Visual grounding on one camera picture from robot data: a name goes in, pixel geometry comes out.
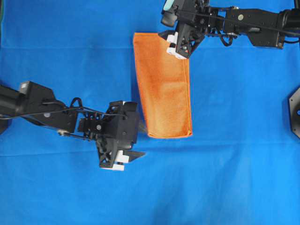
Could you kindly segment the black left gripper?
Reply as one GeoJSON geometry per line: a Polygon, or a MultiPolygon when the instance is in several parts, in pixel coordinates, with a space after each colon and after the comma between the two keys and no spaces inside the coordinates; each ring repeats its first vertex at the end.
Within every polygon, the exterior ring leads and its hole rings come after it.
{"type": "Polygon", "coordinates": [[[103,114],[87,112],[79,120],[78,131],[96,142],[99,167],[123,171],[127,164],[146,153],[132,151],[136,143],[140,117],[136,102],[115,101],[103,114]]]}

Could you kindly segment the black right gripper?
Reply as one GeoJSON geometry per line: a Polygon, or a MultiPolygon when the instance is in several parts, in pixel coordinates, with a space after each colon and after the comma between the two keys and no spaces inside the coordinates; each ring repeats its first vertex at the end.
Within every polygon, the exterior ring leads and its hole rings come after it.
{"type": "Polygon", "coordinates": [[[221,7],[211,7],[208,0],[186,0],[183,8],[178,10],[175,30],[166,30],[158,35],[170,45],[166,52],[177,59],[189,59],[191,54],[205,39],[218,37],[224,44],[224,18],[218,13],[225,11],[221,7]]]}

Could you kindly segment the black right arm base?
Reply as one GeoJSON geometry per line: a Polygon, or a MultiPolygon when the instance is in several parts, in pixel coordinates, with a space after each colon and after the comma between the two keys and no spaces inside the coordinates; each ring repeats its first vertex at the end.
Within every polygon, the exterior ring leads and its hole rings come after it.
{"type": "Polygon", "coordinates": [[[300,87],[288,96],[289,123],[292,133],[300,138],[300,87]]]}

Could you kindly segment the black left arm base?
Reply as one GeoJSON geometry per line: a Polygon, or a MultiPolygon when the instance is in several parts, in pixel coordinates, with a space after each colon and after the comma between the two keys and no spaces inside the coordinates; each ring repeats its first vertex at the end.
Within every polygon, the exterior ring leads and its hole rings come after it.
{"type": "Polygon", "coordinates": [[[11,120],[0,119],[0,135],[2,135],[10,126],[11,120]]]}

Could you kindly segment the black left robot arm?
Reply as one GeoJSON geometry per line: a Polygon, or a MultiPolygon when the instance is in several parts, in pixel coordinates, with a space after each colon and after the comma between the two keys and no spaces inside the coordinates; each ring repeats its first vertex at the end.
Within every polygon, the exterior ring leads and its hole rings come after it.
{"type": "Polygon", "coordinates": [[[0,131],[15,118],[54,129],[60,136],[95,141],[102,169],[123,171],[125,164],[145,155],[132,150],[138,131],[145,130],[136,102],[110,102],[107,111],[100,112],[75,97],[67,106],[52,89],[27,81],[19,90],[0,87],[0,131]]]}

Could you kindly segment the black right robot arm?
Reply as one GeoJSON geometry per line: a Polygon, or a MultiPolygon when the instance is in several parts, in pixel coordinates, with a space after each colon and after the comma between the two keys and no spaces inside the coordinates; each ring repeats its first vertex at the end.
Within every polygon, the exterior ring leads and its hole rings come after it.
{"type": "Polygon", "coordinates": [[[257,8],[212,7],[208,0],[167,0],[161,23],[169,30],[158,35],[170,45],[167,53],[189,59],[206,37],[218,37],[226,47],[240,35],[253,46],[283,49],[286,37],[300,41],[300,2],[273,13],[257,8]]]}

